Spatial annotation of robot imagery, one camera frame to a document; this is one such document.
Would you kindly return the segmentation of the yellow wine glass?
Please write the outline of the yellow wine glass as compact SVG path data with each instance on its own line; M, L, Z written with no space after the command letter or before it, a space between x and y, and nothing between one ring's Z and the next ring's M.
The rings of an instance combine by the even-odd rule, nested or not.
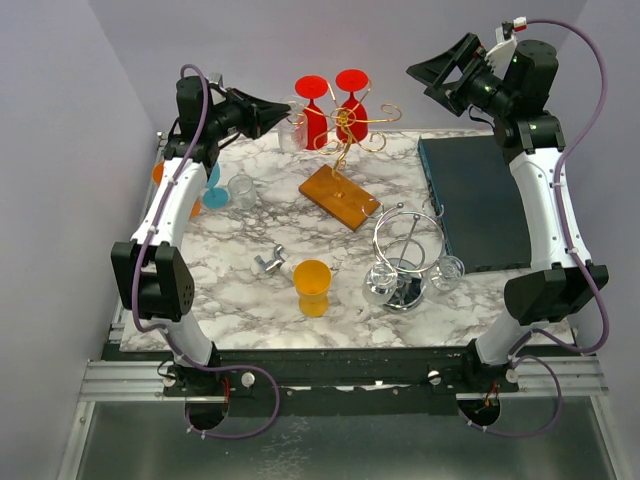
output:
M320 317L329 308L328 292L332 273L319 260L305 260L293 272L293 283L299 297L301 312L308 317Z

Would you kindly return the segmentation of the right red wine glass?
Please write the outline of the right red wine glass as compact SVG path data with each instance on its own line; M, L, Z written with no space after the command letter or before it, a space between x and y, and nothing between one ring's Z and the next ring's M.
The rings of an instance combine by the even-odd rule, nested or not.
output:
M362 70L346 69L336 76L336 85L349 94L341 108L347 113L347 127L353 135L354 142L360 142L368 134L368 115L361 101L356 98L356 93L364 90L363 96L368 94L369 77Z

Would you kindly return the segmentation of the blue wine glass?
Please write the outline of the blue wine glass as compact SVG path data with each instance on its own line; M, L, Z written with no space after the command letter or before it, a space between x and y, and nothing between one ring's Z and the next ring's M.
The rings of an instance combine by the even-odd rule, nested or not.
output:
M229 202L227 191L218 186L220 176L220 166L216 163L211 170L211 174L206 183L206 190L202 196L202 203L207 209L220 209L225 207Z

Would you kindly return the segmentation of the left red wine glass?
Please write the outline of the left red wine glass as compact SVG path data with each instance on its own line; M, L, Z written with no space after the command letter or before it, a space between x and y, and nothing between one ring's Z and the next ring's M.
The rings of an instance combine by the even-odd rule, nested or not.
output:
M306 75L295 83L296 93L308 100L304 109L307 119L307 150L319 150L323 148L328 139L327 118L316 101L323 97L329 90L327 81L318 75Z

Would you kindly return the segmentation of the clear wine glass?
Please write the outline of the clear wine glass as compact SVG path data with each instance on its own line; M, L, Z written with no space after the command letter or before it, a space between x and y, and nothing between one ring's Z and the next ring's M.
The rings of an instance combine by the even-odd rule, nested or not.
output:
M257 201L257 193L251 177L238 174L228 182L228 191L232 203L240 209L251 209Z
M285 153L302 151L307 145L307 116L304 99L290 95L282 99L290 106L289 115L277 125L280 149Z

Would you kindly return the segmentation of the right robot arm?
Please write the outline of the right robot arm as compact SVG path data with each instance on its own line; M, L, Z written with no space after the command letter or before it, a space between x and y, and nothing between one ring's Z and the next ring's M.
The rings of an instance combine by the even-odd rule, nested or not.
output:
M531 271L509 280L505 307L487 332L471 343L472 360L460 379L480 392L532 335L596 302L608 315L602 288L606 266L594 264L575 218L565 163L571 146L545 104L559 62L540 40L510 39L486 50L466 34L446 52L409 66L407 74L427 96L459 116L474 106L494 121L494 137L518 188L530 237Z

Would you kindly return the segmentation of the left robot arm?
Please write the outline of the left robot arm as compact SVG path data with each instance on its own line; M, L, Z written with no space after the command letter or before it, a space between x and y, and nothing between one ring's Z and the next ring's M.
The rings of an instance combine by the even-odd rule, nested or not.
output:
M176 387L209 395L226 383L217 348L192 311L195 282L180 251L182 239L220 151L240 136L260 138L291 108L197 75L177 82L176 103L155 196L130 240L115 243L110 258L135 328L158 333L169 346Z

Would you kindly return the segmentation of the red wine glass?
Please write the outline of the red wine glass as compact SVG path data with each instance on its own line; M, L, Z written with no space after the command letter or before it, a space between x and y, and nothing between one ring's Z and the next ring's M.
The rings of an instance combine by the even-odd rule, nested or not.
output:
M316 101L323 97L329 90L327 81L318 75L306 75L295 83L296 93L308 100L304 109L307 119L307 150L319 150L323 148L328 139L327 118Z
M368 115L361 101L356 98L356 93L364 90L363 96L368 94L369 77L362 70L346 69L336 76L336 85L349 94L341 108L347 113L347 127L353 135L354 142L360 142L368 134Z

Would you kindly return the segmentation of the aluminium rail frame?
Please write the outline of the aluminium rail frame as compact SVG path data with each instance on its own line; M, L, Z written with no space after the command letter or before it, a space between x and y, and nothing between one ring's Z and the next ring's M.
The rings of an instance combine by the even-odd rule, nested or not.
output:
M258 203L200 215L184 256L194 310L227 364L259 365L279 383L233 372L223 432L191 431L184 408L219 412L220 395L173 387L157 334L118 310L88 364L61 475L65 479L628 479L629 464L596 357L535 340L496 395L467 395L453 370L502 307L514 269L468 275L403 314L368 305L360 285L371 229L351 233L298 192L320 156L280 151L274 135L225 149ZM472 399L509 439L469 428Z

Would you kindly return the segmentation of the orange wine glass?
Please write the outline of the orange wine glass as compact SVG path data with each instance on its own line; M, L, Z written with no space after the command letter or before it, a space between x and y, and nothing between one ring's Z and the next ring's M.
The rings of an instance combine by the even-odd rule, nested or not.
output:
M159 161L152 171L152 180L156 186L160 186L161 180L163 178L164 173L164 161ZM194 205L191 209L190 218L195 218L201 211L201 202L200 199L197 198L194 202Z

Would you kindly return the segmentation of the white cylinder fitting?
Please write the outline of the white cylinder fitting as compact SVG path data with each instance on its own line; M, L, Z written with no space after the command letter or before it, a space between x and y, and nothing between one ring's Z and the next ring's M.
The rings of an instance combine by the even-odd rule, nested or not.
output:
M285 262L280 266L280 273L287 279L292 280L296 268L296 263Z

